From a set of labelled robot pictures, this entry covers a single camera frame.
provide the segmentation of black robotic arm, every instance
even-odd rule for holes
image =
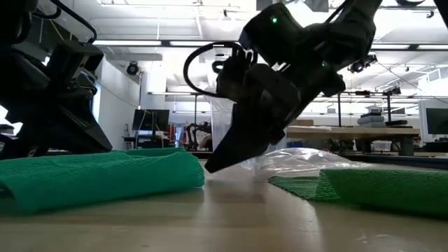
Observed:
[[[324,23],[308,27],[276,3],[248,22],[240,45],[217,42],[196,50],[185,62],[184,77],[197,90],[187,75],[191,60],[216,45],[232,48],[232,56],[216,71],[216,94],[198,90],[235,102],[231,127],[206,163],[207,170],[217,172],[263,154],[285,137],[284,129],[321,92],[330,97],[344,91],[337,71],[368,55],[381,2],[346,0]],[[258,55],[267,64],[257,64]],[[276,64],[281,68],[275,71]]]

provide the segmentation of fluorescent light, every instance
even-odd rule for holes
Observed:
[[[420,50],[448,50],[448,45],[419,45]]]
[[[192,95],[190,92],[149,92],[150,95]]]
[[[205,46],[212,41],[170,41],[169,44],[172,46]]]
[[[393,45],[393,44],[373,44],[370,49],[378,50],[404,50],[408,49],[410,45]]]
[[[194,111],[173,111],[173,113],[195,113]],[[210,111],[196,111],[196,113],[211,113]]]
[[[133,40],[98,40],[93,42],[95,46],[160,46],[161,41],[133,41]]]

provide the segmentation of white tabletop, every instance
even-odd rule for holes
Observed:
[[[294,197],[233,167],[203,190],[0,216],[1,252],[448,251],[448,223]]]

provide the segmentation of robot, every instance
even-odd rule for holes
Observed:
[[[344,91],[337,71],[368,56],[381,2],[346,0],[324,23],[307,27],[282,3],[272,4],[243,28],[239,44],[216,42],[192,53],[183,69],[186,83],[203,95],[235,102],[231,127],[205,168],[217,172],[262,155],[285,137],[284,128],[321,92],[330,97]],[[448,3],[434,2],[447,23]],[[191,83],[188,67],[214,46],[231,48],[232,56],[213,63],[213,70],[223,67],[216,71],[216,93],[210,93]],[[259,55],[267,64],[257,64]],[[275,71],[274,65],[280,68]]]
[[[37,0],[2,3],[8,11],[0,17],[0,73],[12,76],[14,82],[2,83],[0,105],[8,110],[10,123],[21,122],[23,126],[17,136],[0,134],[0,160],[41,156],[49,148],[74,154],[112,149],[89,106],[97,89],[88,73],[95,72],[104,56],[92,45],[96,32],[59,0],[51,1],[57,6],[53,15],[35,13]],[[64,41],[54,49],[47,66],[12,47],[26,39],[31,15],[54,19],[62,11],[93,31],[87,43]]]
[[[15,138],[0,135],[4,143],[0,160],[45,155],[49,148],[75,154],[111,150],[88,106],[96,89],[85,74],[95,71],[103,58],[92,45],[97,33],[59,0],[51,1],[58,7],[53,15],[35,13],[37,0],[2,3],[8,11],[0,16],[0,71],[14,76],[15,82],[2,85],[0,105],[8,109],[7,120],[23,126]],[[381,2],[346,0],[324,23],[308,27],[276,3],[248,22],[239,43],[215,42],[193,52],[183,69],[187,84],[203,95],[235,102],[231,127],[206,163],[207,170],[217,172],[263,154],[321,92],[332,96],[343,91],[337,71],[367,56],[376,29],[373,17]],[[448,22],[448,2],[434,2]],[[47,66],[12,48],[26,39],[31,15],[54,19],[61,11],[92,31],[87,43],[63,42]],[[199,89],[188,77],[190,63],[214,46],[232,49],[231,57],[213,64],[218,72],[216,93]],[[259,55],[267,64],[257,63]]]

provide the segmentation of folded green cloth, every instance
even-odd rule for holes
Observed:
[[[0,161],[0,188],[27,213],[203,185],[200,163],[183,148]]]
[[[319,177],[275,176],[269,182],[307,200],[448,216],[448,172],[444,171],[323,169]]]

